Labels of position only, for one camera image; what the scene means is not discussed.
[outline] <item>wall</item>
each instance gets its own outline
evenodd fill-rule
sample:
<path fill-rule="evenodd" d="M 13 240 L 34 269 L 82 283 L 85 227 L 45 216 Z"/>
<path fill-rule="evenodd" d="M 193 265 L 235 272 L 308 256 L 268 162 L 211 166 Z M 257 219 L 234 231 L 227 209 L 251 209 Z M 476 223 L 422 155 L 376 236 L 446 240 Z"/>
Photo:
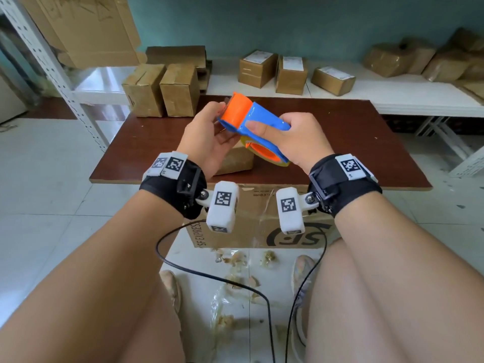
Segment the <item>wall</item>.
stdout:
<path fill-rule="evenodd" d="M 484 0 L 129 0 L 143 47 L 204 44 L 358 61 L 376 42 L 419 35 L 441 45 L 461 25 L 484 34 Z"/>

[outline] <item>person's left hand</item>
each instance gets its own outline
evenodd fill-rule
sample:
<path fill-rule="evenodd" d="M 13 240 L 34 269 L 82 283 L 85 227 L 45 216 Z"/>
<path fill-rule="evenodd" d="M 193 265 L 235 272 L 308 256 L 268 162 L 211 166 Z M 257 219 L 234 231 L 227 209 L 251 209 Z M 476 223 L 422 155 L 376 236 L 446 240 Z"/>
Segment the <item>person's left hand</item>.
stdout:
<path fill-rule="evenodd" d="M 240 135 L 223 130 L 215 134 L 216 117 L 225 103 L 209 102 L 186 125 L 177 152 L 188 155 L 209 179 L 219 170 L 228 151 L 240 140 Z"/>

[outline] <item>forearm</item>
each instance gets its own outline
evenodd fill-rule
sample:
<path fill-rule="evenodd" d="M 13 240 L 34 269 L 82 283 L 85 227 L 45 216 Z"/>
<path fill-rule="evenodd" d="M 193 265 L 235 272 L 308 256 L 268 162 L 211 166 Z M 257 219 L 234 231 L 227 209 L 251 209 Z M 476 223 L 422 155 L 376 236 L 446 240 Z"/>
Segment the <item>forearm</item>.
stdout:
<path fill-rule="evenodd" d="M 344 207 L 336 225 L 410 358 L 484 356 L 480 274 L 376 192 Z"/>
<path fill-rule="evenodd" d="M 183 217 L 139 191 L 61 262 L 0 331 L 3 361 L 102 361 L 123 346 L 158 278 L 156 242 Z M 166 254 L 175 235 L 165 240 Z"/>

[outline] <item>thigh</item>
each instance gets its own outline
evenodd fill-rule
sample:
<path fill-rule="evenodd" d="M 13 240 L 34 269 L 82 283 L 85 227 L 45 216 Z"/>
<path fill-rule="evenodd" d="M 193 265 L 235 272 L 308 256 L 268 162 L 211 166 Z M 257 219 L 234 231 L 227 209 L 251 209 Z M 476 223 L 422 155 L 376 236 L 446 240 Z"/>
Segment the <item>thigh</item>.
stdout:
<path fill-rule="evenodd" d="M 321 263 L 311 293 L 306 362 L 408 362 L 342 239 Z"/>
<path fill-rule="evenodd" d="M 161 280 L 119 358 L 121 363 L 185 363 L 180 322 Z"/>

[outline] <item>wooden table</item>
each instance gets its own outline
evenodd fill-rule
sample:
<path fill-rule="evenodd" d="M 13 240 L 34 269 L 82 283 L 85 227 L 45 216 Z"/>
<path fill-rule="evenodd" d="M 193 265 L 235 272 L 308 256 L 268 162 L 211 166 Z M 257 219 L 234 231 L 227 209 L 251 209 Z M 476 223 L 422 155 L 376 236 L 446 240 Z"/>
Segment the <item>wooden table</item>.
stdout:
<path fill-rule="evenodd" d="M 198 110 L 224 96 L 200 97 Z M 430 190 L 432 186 L 415 164 L 399 138 L 391 132 L 369 101 L 253 97 L 275 115 L 310 112 L 323 127 L 337 153 L 358 157 L 378 178 L 380 185 L 393 190 Z M 92 183 L 139 184 L 146 169 L 161 152 L 176 150 L 191 118 L 151 118 L 130 115 L 89 178 Z M 256 157 L 250 171 L 214 177 L 241 184 L 308 184 L 306 174 L 296 165 L 280 167 Z"/>

